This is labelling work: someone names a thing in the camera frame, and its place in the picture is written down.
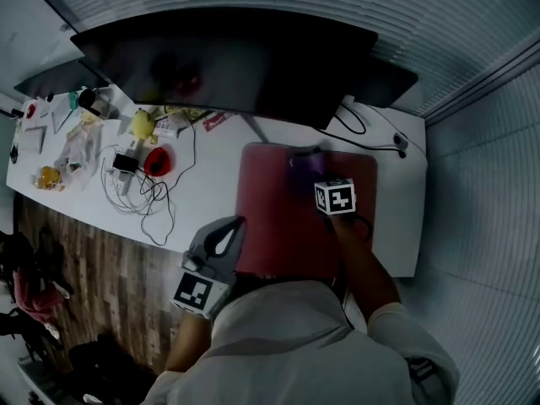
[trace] marker cube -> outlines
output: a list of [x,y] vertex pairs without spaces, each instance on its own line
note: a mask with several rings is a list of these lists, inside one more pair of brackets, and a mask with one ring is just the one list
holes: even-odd
[[353,179],[315,183],[315,204],[326,214],[356,211]]

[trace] black monitor screen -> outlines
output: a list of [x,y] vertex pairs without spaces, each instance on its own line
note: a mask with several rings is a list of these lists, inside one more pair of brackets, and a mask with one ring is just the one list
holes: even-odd
[[139,104],[191,105],[324,128],[376,33],[301,13],[197,8],[72,38]]

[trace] plastic bag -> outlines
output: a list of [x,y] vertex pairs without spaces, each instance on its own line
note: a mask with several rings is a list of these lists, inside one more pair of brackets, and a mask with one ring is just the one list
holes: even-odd
[[94,175],[101,137],[101,121],[81,122],[68,135],[54,167],[67,185],[83,190]]

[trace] sleeve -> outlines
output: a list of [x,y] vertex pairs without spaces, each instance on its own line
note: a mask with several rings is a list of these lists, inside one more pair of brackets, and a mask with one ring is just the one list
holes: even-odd
[[418,405],[453,402],[459,382],[456,365],[403,305],[390,303],[376,310],[368,320],[368,336],[408,362],[413,399]]
[[174,384],[181,378],[182,372],[166,371],[155,381],[141,405],[166,405],[169,403],[169,393]]

